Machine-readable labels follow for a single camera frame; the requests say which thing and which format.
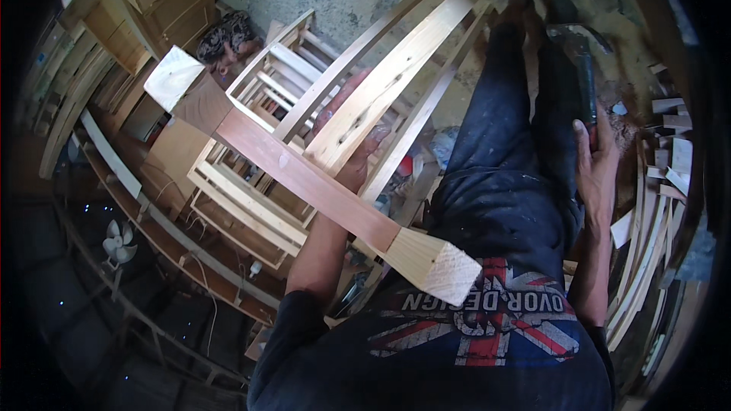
hammer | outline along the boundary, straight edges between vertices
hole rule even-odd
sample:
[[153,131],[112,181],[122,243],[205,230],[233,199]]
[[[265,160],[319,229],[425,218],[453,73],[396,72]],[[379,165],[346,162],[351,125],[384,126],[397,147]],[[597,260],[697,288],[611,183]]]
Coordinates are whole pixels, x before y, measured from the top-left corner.
[[589,132],[589,147],[597,150],[597,92],[594,87],[594,68],[591,66],[591,38],[604,51],[612,52],[612,47],[598,32],[584,24],[549,24],[546,34],[551,41],[562,45],[563,52],[576,65],[581,94],[581,119]]

black t-shirt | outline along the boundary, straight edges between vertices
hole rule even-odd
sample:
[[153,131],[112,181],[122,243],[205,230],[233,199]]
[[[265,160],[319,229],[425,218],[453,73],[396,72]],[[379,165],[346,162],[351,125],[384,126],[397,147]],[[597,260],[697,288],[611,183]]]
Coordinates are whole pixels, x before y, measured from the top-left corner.
[[288,411],[613,402],[603,328],[581,326],[555,279],[502,258],[483,261],[461,307],[387,276],[368,306],[332,330],[312,295],[286,295],[248,397],[250,410]]

person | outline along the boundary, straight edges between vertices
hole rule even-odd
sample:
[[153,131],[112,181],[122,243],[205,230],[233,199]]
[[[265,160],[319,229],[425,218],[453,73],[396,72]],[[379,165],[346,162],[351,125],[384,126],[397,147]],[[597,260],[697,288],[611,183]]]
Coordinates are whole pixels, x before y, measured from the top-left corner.
[[254,37],[246,23],[248,18],[245,11],[226,14],[200,39],[196,57],[206,66],[208,73],[217,71],[225,77],[231,65],[245,61],[262,48],[262,40]]
[[[573,120],[576,69],[547,39],[529,123],[522,45],[531,13],[530,0],[509,0],[491,29],[432,199],[429,234],[482,264],[464,303],[440,301],[390,270],[363,310],[329,329],[323,309],[348,233],[318,215],[251,378],[249,409],[613,408],[603,325],[619,151],[603,111],[590,151]],[[576,9],[553,0],[548,19],[577,22]],[[364,154],[337,176],[353,192],[365,181]],[[582,257],[566,297],[562,262],[575,242]]]

fan blade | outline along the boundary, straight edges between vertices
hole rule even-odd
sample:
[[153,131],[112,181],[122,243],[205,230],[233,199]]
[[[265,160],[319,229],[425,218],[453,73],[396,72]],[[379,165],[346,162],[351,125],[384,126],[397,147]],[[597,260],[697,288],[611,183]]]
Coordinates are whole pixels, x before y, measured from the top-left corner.
[[117,242],[114,241],[114,238],[107,238],[105,241],[102,242],[102,246],[104,247],[104,251],[107,253],[109,257],[117,257],[116,250],[117,250]]
[[122,233],[122,242],[123,244],[129,244],[129,242],[132,241],[132,228],[129,226],[129,223],[122,224],[123,232]]
[[115,237],[117,235],[119,235],[119,224],[117,224],[117,221],[112,219],[112,222],[109,223],[109,226],[107,226],[107,238]]
[[117,248],[116,259],[118,263],[125,263],[132,260],[134,253],[137,252],[137,245],[134,246],[123,246]]

dark jeans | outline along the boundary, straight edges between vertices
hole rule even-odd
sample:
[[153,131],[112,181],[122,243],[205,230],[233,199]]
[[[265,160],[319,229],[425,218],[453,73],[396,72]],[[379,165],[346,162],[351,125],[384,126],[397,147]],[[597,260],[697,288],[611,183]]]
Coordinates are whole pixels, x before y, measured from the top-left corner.
[[578,234],[576,69],[558,46],[538,53],[531,124],[521,41],[514,24],[490,33],[452,158],[432,199],[428,230],[474,258],[502,257],[563,283],[562,261]]

